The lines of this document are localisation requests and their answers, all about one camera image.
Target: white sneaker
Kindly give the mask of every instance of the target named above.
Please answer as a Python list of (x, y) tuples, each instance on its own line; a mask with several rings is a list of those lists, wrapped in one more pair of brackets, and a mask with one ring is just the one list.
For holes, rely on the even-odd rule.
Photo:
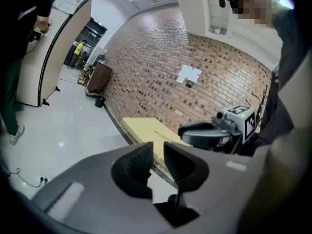
[(20, 124), (16, 134), (10, 136), (10, 139), (9, 139), (10, 144), (16, 145), (16, 143), (18, 142), (19, 138), (23, 135), (24, 130), (25, 130), (25, 126), (23, 124)]

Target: person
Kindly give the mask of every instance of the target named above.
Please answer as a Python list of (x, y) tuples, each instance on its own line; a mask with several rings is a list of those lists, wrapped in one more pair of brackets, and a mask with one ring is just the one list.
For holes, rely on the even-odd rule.
[(0, 76), (0, 113), (6, 126), (9, 142), (16, 145), (24, 133), (25, 126), (16, 120), (16, 95), (20, 77), (20, 68), (26, 54), (28, 39), (37, 23), (40, 31), (45, 34), (49, 30), (49, 15), (54, 0), (6, 0), (3, 18), (7, 27), (3, 42), (4, 64)]
[(77, 60), (78, 60), (78, 57), (80, 56), (81, 52), (82, 52), (82, 49), (84, 47), (84, 45), (87, 43), (86, 40), (83, 40), (81, 43), (79, 43), (74, 51), (74, 54), (73, 54), (73, 57), (68, 65), (68, 68), (69, 69), (73, 69)]
[(260, 133), (254, 134), (240, 151), (241, 155), (252, 156), (258, 147), (272, 144), (277, 137), (293, 129), (278, 92), (296, 72), (309, 46), (300, 32), (296, 10), (284, 7), (277, 0), (233, 0), (231, 7), (234, 13), (247, 16), (255, 24), (274, 28), (283, 41), (279, 64), (272, 73)]

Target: white tiled floor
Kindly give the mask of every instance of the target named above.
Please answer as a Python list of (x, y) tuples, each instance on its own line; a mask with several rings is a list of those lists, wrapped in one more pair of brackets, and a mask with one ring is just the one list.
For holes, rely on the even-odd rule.
[[(58, 88), (47, 101), (50, 106), (25, 106), (17, 113), (18, 122), (25, 124), (25, 133), (16, 146), (1, 132), (0, 149), (3, 161), (11, 172), (20, 168), (20, 175), (38, 185), (37, 176), (53, 179), (58, 174), (90, 155), (127, 145), (104, 108), (94, 106), (95, 100), (85, 96), (85, 87), (77, 84), (78, 70), (64, 66)], [(166, 201), (176, 189), (153, 171), (148, 186), (153, 190), (153, 202)], [(32, 198), (36, 189), (17, 175), (9, 178), (11, 185)]]

